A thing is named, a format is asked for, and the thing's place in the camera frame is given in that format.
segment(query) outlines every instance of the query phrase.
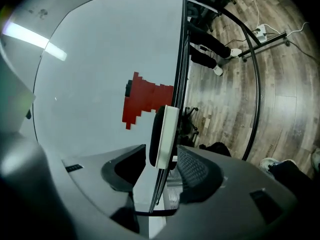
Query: black curved rail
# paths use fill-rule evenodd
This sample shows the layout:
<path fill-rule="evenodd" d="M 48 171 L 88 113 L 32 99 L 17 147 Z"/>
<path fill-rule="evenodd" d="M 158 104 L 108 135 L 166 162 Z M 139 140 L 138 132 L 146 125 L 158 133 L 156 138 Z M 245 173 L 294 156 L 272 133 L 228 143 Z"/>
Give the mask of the black curved rail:
<path fill-rule="evenodd" d="M 251 148 L 254 144 L 255 137 L 257 134 L 258 130 L 258 124 L 259 124 L 259 118 L 260 118 L 260 106 L 261 106 L 261 80 L 260 80 L 260 72 L 259 72 L 259 66 L 258 66 L 258 61 L 256 57 L 256 53 L 254 50 L 254 47 L 251 43 L 251 40 L 249 38 L 249 35 L 246 31 L 246 28 L 244 25 L 240 25 L 245 39 L 249 45 L 249 50 L 252 56 L 252 61 L 253 61 L 253 67 L 254 67 L 254 75 L 255 75 L 255 111 L 254 111 L 254 120 L 253 120 L 253 126 L 252 126 L 252 131 L 250 135 L 250 139 L 248 142 L 248 145 L 246 146 L 244 155 L 242 157 L 242 160 L 246 161 L 248 159 L 249 153 L 251 151 Z"/>

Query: black pants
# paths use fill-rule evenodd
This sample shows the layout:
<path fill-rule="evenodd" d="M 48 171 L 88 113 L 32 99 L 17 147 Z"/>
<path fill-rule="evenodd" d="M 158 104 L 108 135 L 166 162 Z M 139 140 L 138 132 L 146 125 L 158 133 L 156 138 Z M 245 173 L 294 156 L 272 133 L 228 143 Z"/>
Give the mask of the black pants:
<path fill-rule="evenodd" d="M 193 43 L 195 45 L 203 45 L 222 58 L 227 58 L 230 56 L 231 49 L 229 47 L 224 46 L 212 35 L 206 33 L 205 31 L 203 31 L 198 27 L 195 27 L 191 23 L 188 23 L 187 29 L 190 32 L 190 43 Z M 211 58 L 210 56 L 198 51 L 196 48 L 192 47 L 191 45 L 190 45 L 190 55 L 191 55 L 191 60 L 194 63 L 198 63 L 210 69 L 213 69 L 217 65 L 217 62 L 214 58 Z"/>
<path fill-rule="evenodd" d="M 295 239 L 319 237 L 320 181 L 319 174 L 311 180 L 291 161 L 285 161 L 270 169 L 275 179 L 287 187 L 297 198 L 298 207 L 288 222 L 288 232 Z"/>

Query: white wall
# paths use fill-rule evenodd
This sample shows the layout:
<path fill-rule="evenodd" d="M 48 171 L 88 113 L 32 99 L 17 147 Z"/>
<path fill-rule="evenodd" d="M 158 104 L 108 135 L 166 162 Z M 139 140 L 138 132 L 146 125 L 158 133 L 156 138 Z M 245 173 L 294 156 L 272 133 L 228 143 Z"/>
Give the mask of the white wall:
<path fill-rule="evenodd" d="M 24 0 L 14 10 L 10 20 L 50 39 L 66 14 L 87 1 L 89 0 Z M 1 43 L 16 74 L 32 91 L 44 49 L 5 35 L 1 36 Z M 33 120 L 25 119 L 20 132 L 35 140 Z"/>

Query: power strip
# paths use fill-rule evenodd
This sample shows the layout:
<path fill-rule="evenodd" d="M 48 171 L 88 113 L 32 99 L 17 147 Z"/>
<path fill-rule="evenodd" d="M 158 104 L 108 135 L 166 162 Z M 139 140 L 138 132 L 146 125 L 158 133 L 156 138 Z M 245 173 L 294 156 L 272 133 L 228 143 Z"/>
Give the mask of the power strip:
<path fill-rule="evenodd" d="M 259 41 L 261 43 L 267 41 L 267 35 L 266 35 L 267 31 L 266 31 L 265 25 L 260 25 L 257 27 L 257 29 L 259 29 L 260 31 L 257 31 L 255 33 L 255 36 L 259 39 Z"/>

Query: white desk surface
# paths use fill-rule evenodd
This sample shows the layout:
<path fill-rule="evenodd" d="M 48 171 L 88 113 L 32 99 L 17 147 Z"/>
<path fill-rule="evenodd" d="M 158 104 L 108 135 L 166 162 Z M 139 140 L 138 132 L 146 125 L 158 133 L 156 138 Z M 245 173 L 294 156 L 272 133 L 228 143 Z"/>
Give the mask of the white desk surface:
<path fill-rule="evenodd" d="M 183 0 L 92 0 L 71 11 L 44 52 L 34 94 L 34 124 L 46 153 L 61 158 L 146 144 L 155 112 L 122 122 L 128 80 L 174 85 Z"/>

